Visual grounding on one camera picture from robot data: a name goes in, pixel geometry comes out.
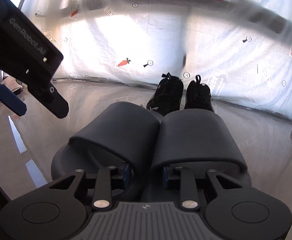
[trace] round black disc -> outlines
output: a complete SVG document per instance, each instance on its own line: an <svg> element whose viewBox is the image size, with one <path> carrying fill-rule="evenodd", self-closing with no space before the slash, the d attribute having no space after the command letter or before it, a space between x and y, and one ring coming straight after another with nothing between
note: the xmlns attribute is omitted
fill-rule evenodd
<svg viewBox="0 0 292 240"><path fill-rule="evenodd" d="M255 188L228 189L205 210L209 226L231 240L276 240L285 237L292 214L280 200Z"/></svg>
<svg viewBox="0 0 292 240"><path fill-rule="evenodd" d="M59 240L76 233L86 218L85 206L73 195L34 190L4 206L0 225L12 239Z"/></svg>

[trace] silver rivet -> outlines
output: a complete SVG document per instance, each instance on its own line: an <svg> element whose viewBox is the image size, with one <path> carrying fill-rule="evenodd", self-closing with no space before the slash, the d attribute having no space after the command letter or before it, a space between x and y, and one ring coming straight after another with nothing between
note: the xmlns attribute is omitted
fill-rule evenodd
<svg viewBox="0 0 292 240"><path fill-rule="evenodd" d="M198 203L193 200L186 200L182 203L182 206L184 208L196 208L198 206Z"/></svg>
<svg viewBox="0 0 292 240"><path fill-rule="evenodd" d="M106 208L106 207L109 207L109 205L110 205L109 201L103 200L103 199L96 200L94 202L94 206L97 207L97 208Z"/></svg>

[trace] black shoe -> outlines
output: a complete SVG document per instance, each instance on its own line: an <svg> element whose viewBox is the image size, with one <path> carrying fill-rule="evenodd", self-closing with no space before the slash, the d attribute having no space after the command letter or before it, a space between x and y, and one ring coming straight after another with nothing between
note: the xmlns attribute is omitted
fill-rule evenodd
<svg viewBox="0 0 292 240"><path fill-rule="evenodd" d="M147 103L146 108L165 116L180 109L184 84L169 72L166 75L163 74L162 77L164 79L159 82L156 92Z"/></svg>
<svg viewBox="0 0 292 240"><path fill-rule="evenodd" d="M188 85L184 109L199 108L214 112L210 88L206 84L200 84L200 80L200 75L197 75L196 82L193 80Z"/></svg>

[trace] shoelace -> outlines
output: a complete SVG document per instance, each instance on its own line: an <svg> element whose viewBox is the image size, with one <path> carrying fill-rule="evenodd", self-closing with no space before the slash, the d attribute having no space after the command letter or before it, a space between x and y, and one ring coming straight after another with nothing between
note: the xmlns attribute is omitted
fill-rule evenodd
<svg viewBox="0 0 292 240"><path fill-rule="evenodd" d="M172 75L169 72L167 74L162 74L162 77L167 78L170 82L166 82L163 92L159 96L174 97L179 86L178 82L176 82L177 80L173 80Z"/></svg>

